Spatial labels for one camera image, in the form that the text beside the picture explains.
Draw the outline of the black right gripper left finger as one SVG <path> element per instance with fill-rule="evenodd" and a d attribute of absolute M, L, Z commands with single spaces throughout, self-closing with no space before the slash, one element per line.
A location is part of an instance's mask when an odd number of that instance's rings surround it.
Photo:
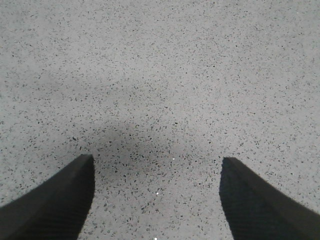
<path fill-rule="evenodd" d="M 0 238 L 76 240 L 94 192 L 94 158 L 82 154 L 38 187 L 0 208 Z"/>

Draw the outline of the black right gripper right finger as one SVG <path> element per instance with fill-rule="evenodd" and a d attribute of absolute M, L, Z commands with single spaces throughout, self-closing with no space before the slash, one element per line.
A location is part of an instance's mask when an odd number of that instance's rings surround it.
<path fill-rule="evenodd" d="M 235 157 L 225 157 L 221 206 L 235 240 L 318 240 L 320 215 L 274 188 Z"/>

